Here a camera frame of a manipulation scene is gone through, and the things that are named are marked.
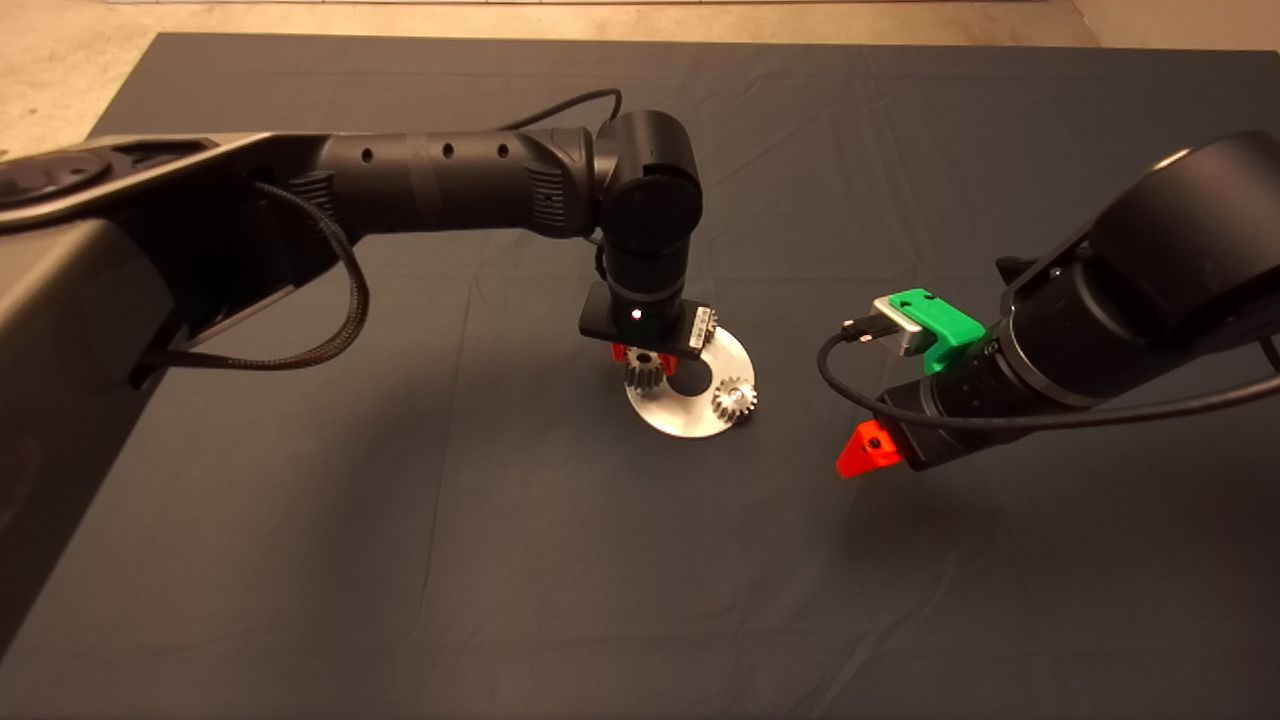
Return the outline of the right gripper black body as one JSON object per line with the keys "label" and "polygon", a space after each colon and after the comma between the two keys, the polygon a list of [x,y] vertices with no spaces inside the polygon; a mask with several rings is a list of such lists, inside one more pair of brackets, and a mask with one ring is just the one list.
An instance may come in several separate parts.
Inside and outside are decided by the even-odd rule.
{"label": "right gripper black body", "polygon": [[[890,387],[876,398],[897,410],[940,415],[932,383],[924,378]],[[876,411],[876,420],[914,471],[937,468],[956,459],[956,439],[946,430],[906,423],[879,411]]]}

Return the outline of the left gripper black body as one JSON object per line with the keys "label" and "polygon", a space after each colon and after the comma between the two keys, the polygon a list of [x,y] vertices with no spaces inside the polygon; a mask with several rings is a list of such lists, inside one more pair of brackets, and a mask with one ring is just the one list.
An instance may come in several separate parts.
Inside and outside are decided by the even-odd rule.
{"label": "left gripper black body", "polygon": [[579,316],[580,334],[680,359],[699,359],[714,333],[712,306],[672,296],[658,302],[634,302],[605,282],[594,282]]}

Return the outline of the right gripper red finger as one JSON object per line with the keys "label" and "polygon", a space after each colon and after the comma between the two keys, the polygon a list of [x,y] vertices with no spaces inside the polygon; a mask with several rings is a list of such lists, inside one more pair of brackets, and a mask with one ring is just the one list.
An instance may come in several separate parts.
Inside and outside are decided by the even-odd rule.
{"label": "right gripper red finger", "polygon": [[847,438],[837,456],[837,474],[847,480],[901,462],[893,437],[876,419],[869,419],[858,424]]}

